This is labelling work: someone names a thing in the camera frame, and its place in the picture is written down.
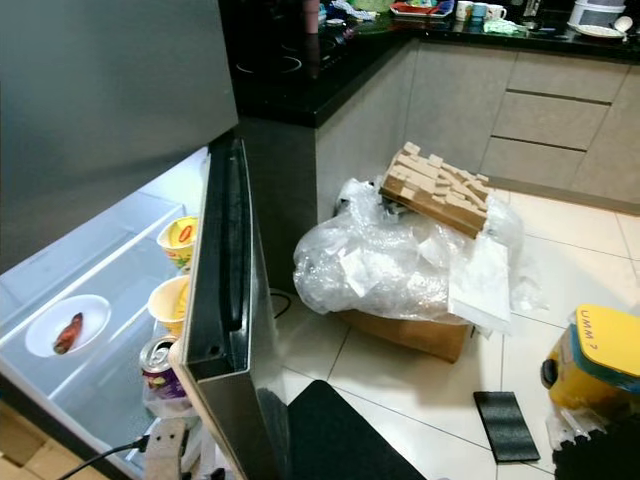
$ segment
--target stainless steel door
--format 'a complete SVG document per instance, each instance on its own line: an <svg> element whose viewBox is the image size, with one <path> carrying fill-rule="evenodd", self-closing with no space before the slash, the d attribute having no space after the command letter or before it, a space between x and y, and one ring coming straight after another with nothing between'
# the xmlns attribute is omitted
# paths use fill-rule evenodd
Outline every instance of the stainless steel door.
<svg viewBox="0 0 640 480"><path fill-rule="evenodd" d="M242 142L211 148L178 375L240 478L284 479L282 367Z"/></svg>
<svg viewBox="0 0 640 480"><path fill-rule="evenodd" d="M0 273L238 121L216 0L0 0L0 70Z"/></svg>

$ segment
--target green cloth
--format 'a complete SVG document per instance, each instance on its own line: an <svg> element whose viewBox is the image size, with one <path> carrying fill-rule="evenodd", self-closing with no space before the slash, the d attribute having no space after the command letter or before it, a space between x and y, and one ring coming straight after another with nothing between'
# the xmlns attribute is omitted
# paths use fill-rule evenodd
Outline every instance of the green cloth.
<svg viewBox="0 0 640 480"><path fill-rule="evenodd" d="M509 20L496 19L484 22L484 33L502 33L503 35L513 35L526 30L526 27L510 22Z"/></svg>

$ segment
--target yellow cup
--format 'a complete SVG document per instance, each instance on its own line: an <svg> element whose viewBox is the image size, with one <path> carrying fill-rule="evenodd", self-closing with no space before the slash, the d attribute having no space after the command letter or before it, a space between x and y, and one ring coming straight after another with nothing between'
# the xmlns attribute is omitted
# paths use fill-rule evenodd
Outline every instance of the yellow cup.
<svg viewBox="0 0 640 480"><path fill-rule="evenodd" d="M167 280L151 292L147 308L172 335L179 337L184 327L188 296L189 275L181 275Z"/></svg>
<svg viewBox="0 0 640 480"><path fill-rule="evenodd" d="M186 222L193 228L194 233L189 235L186 243L172 242L172 233L180 222ZM167 257L183 272L188 272L191 268L191 257L193 247L196 242L196 230L198 227L198 217L182 217L169 223L158 235L156 242L162 247Z"/></svg>

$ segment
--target refrigerator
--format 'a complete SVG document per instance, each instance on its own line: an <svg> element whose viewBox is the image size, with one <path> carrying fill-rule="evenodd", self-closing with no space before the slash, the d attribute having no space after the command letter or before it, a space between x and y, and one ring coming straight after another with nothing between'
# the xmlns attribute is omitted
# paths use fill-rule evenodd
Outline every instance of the refrigerator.
<svg viewBox="0 0 640 480"><path fill-rule="evenodd" d="M217 2L1 0L0 73L0 399L84 459L149 432L159 420L139 355L167 330L147 302L183 273L156 238L194 215L172 352L192 437L206 429L235 478L287 478L277 332ZM33 326L80 296L102 299L108 321L77 350L38 354ZM97 468L137 479L144 465L120 452Z"/></svg>

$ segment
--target cooked sausage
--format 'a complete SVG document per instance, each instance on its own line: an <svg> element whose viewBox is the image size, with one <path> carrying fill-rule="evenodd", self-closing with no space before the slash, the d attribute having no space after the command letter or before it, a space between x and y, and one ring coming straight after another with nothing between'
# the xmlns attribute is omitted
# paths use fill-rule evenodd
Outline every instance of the cooked sausage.
<svg viewBox="0 0 640 480"><path fill-rule="evenodd" d="M58 355L67 353L74 342L80 336L82 330L82 313L76 313L71 319L71 323L64 327L64 330L58 335L53 344L53 351Z"/></svg>

